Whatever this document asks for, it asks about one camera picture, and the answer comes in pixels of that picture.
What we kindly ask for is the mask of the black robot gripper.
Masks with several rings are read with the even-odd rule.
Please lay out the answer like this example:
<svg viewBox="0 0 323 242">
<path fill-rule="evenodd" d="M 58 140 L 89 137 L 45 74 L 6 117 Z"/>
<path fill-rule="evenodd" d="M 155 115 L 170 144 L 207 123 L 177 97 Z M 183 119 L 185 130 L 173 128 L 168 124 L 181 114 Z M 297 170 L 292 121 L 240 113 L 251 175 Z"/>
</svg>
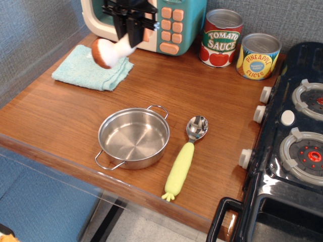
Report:
<svg viewBox="0 0 323 242">
<path fill-rule="evenodd" d="M 119 40 L 128 33 L 131 47 L 143 41 L 145 28 L 159 29 L 158 10 L 148 1 L 103 1 L 102 11 L 112 16 Z"/>
</svg>

